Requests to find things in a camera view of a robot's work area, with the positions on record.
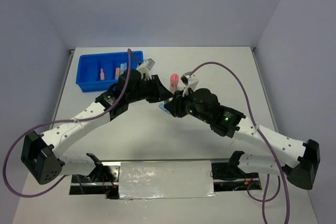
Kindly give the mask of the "blue-capped highlighter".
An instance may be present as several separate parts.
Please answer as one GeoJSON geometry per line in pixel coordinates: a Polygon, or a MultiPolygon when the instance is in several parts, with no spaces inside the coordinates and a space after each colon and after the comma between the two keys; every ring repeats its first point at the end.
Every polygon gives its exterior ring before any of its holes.
{"type": "Polygon", "coordinates": [[[124,71],[125,71],[125,64],[122,63],[122,64],[120,65],[120,73],[123,74],[124,71]]]}

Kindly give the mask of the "orange-capped highlighter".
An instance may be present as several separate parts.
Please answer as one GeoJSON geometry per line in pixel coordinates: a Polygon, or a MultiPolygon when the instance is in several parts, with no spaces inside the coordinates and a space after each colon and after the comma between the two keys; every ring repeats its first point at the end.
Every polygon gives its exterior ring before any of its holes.
{"type": "Polygon", "coordinates": [[[120,68],[116,68],[116,69],[115,69],[115,76],[114,76],[114,79],[115,79],[115,80],[118,80],[118,79],[119,79],[119,76],[120,76],[120,68]]]}

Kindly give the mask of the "pink correction tape case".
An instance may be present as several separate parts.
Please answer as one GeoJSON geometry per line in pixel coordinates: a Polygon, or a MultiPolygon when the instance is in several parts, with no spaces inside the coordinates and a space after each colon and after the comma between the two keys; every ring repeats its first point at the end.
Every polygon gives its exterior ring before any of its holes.
{"type": "Polygon", "coordinates": [[[104,70],[102,68],[100,69],[100,80],[101,81],[105,80],[105,74],[104,74],[104,70]]]}

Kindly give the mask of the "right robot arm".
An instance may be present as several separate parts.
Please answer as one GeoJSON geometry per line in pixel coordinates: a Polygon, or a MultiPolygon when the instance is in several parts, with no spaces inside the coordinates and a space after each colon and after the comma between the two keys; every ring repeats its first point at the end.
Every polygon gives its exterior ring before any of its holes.
{"type": "Polygon", "coordinates": [[[244,173],[284,174],[292,185],[304,190],[313,188],[320,164],[319,143],[309,139],[295,140],[260,124],[233,108],[223,106],[209,89],[201,88],[183,95],[177,91],[164,105],[173,117],[193,116],[206,124],[219,136],[244,141],[270,156],[253,156],[235,151],[229,159],[228,171],[233,177],[244,173]]]}

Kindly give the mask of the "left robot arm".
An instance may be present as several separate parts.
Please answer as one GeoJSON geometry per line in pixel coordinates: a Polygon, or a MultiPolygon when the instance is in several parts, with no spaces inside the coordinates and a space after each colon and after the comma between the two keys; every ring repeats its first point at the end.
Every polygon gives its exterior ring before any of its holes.
{"type": "Polygon", "coordinates": [[[141,100],[157,103],[172,96],[157,75],[144,79],[137,70],[127,71],[69,123],[41,134],[35,131],[26,134],[21,160],[40,185],[62,174],[83,175],[92,182],[104,175],[112,178],[108,168],[94,154],[72,159],[64,156],[65,151],[88,133],[127,111],[129,104],[141,100]]]}

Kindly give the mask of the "pink-lidded jar of clips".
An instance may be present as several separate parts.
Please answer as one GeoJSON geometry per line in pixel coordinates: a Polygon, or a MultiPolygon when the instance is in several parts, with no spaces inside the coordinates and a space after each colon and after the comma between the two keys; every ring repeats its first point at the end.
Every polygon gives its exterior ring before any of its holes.
{"type": "Polygon", "coordinates": [[[172,74],[170,76],[170,91],[174,93],[178,90],[179,76],[177,74],[172,74]]]}

